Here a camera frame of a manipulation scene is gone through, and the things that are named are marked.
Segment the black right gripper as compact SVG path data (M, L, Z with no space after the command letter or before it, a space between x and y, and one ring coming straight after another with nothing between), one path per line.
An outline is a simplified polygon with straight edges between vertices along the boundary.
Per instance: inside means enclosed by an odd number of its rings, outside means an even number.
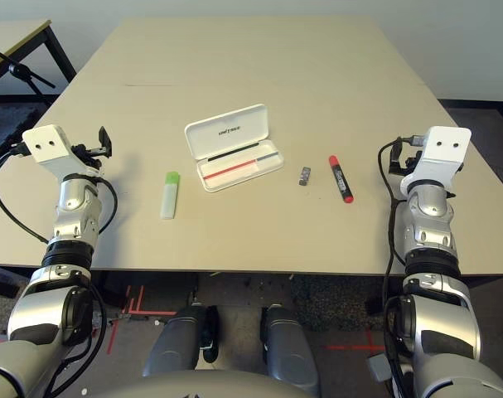
M403 139L397 138L394 140L389 154L389 172L402 173L404 170L400 164L400 156L403 149ZM405 161L405 170L413 171L421 158L421 152L417 151L414 157L409 157Z

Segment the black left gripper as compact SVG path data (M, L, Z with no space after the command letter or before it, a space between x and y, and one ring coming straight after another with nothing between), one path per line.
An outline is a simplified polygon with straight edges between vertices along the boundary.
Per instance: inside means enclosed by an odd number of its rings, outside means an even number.
M72 146L71 151L84 165L100 169L102 163L97 157L101 155L110 158L112 156L112 142L104 126L99 129L99 143L99 151L97 149L87 149L82 143Z

